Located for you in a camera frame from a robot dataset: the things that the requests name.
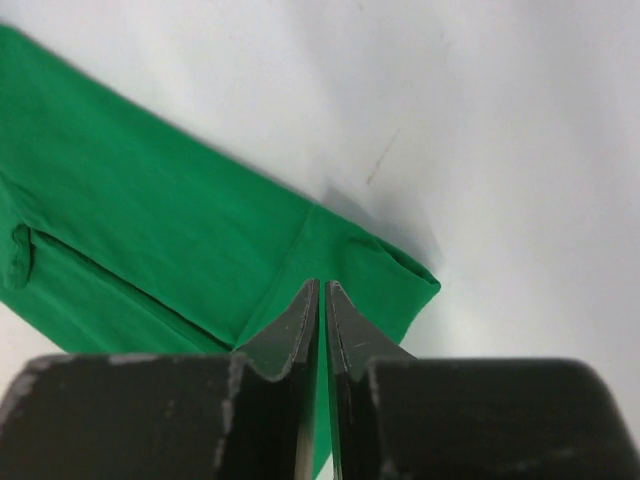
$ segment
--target green cloth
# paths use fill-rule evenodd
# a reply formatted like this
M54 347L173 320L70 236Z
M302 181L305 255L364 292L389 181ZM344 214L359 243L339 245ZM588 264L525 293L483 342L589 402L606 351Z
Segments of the green cloth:
M228 352L312 277L340 281L400 341L440 288L7 27L0 202L0 300L71 352ZM315 473L330 451L321 342Z

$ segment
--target green garment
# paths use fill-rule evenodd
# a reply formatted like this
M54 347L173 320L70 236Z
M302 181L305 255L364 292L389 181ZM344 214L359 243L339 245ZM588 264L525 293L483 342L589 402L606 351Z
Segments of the green garment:
M71 352L228 352L311 277L340 281L400 341L440 288L1 26L0 202L0 300ZM326 381L323 354L315 473L330 451Z

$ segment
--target white background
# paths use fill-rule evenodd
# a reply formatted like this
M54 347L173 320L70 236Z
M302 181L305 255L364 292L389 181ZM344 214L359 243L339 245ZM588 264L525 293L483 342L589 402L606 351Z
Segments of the white background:
M639 2L0 0L0 16L427 263L443 290L413 353L583 359L640 438ZM55 347L0 315L4 385Z

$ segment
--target scratch mark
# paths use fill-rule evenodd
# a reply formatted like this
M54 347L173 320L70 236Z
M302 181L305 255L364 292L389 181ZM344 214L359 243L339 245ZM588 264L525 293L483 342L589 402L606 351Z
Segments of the scratch mark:
M391 150L391 147L393 147L393 144L396 142L396 138L398 138L399 133L400 133L400 129L398 128L398 130L396 130L396 133L393 134L393 137L391 137L391 140L389 140L389 142L387 143L387 146L382 151L382 155L380 155L380 157L378 158L378 161L373 166L373 170L371 170L371 173L367 178L367 185L371 185L371 182L373 182L373 179L378 173L378 170L380 170L380 166L382 165L384 158L387 156L387 153L389 153L389 150Z

